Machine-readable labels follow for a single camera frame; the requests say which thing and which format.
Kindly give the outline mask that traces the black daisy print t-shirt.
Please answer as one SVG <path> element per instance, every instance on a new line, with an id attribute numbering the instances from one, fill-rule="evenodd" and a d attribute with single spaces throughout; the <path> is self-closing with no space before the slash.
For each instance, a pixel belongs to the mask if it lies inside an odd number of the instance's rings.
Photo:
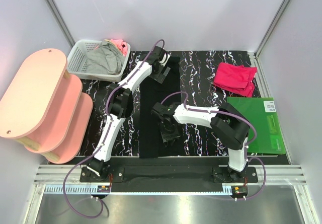
<path id="1" fill-rule="evenodd" d="M 139 157 L 141 159 L 184 154 L 182 127 L 174 112 L 181 104 L 180 57 L 171 56 L 162 83 L 147 77 L 140 84 Z"/>

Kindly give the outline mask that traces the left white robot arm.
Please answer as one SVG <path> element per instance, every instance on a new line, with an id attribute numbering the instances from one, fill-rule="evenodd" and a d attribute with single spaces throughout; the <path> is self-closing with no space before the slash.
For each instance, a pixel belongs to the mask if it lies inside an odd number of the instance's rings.
<path id="1" fill-rule="evenodd" d="M 154 46 L 126 78 L 109 86 L 105 107 L 106 124 L 93 157 L 87 164 L 95 180 L 102 182 L 108 178 L 107 163 L 111 158 L 113 144 L 125 119 L 133 111 L 133 92 L 147 77 L 162 83 L 170 70 L 167 66 L 169 57 L 162 47 Z"/>

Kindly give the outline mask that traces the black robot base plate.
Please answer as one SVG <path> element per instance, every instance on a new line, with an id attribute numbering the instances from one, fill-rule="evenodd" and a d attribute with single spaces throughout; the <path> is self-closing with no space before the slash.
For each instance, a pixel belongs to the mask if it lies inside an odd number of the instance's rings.
<path id="1" fill-rule="evenodd" d="M 107 176 L 82 168 L 81 182 L 111 183 L 112 193 L 211 193 L 223 191 L 224 185 L 258 183 L 254 167 L 247 167 L 241 177 L 227 172 L 227 157 L 162 157 L 140 159 L 113 157 L 107 163 Z"/>

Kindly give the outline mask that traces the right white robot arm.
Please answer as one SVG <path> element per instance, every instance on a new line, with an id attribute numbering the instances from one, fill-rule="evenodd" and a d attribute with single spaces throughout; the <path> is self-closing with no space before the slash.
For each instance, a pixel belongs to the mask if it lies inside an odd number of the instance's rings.
<path id="1" fill-rule="evenodd" d="M 221 107 L 192 107 L 183 103 L 165 106 L 156 103 L 151 114 L 158 118 L 163 142 L 180 137 L 179 124 L 201 125 L 212 129 L 215 136 L 228 149 L 227 172 L 232 181 L 239 182 L 246 177 L 246 143 L 250 125 L 231 104 Z"/>

